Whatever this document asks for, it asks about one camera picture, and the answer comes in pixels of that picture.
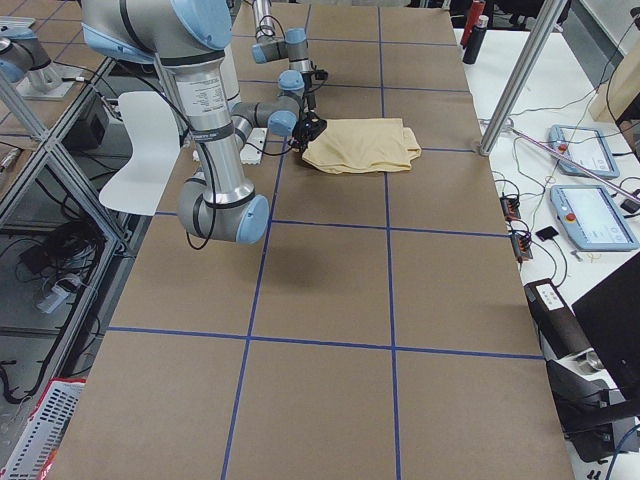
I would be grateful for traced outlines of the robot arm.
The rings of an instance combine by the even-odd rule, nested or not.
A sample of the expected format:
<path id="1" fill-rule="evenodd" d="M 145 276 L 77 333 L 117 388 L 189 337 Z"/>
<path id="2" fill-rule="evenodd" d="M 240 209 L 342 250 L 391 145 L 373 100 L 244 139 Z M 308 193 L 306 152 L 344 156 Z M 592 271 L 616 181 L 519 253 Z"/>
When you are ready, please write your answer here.
<path id="1" fill-rule="evenodd" d="M 306 109 L 316 108 L 313 90 L 315 65 L 309 55 L 306 31 L 293 28 L 284 31 L 280 22 L 271 14 L 270 1 L 251 1 L 255 25 L 255 40 L 252 56 L 257 64 L 266 64 L 286 59 L 291 70 L 298 71 L 303 78 Z"/>
<path id="2" fill-rule="evenodd" d="M 199 154 L 199 171 L 185 181 L 177 209 L 190 236 L 253 244 L 267 229 L 269 202 L 245 176 L 240 152 L 251 131 L 266 128 L 304 151 L 327 127 L 315 113 L 314 79 L 302 28 L 278 34 L 267 1 L 252 4 L 258 64 L 285 59 L 272 102 L 229 104 L 221 66 L 232 39 L 225 1 L 84 1 L 82 26 L 93 50 L 138 64 L 158 61 L 176 82 L 175 110 Z"/>

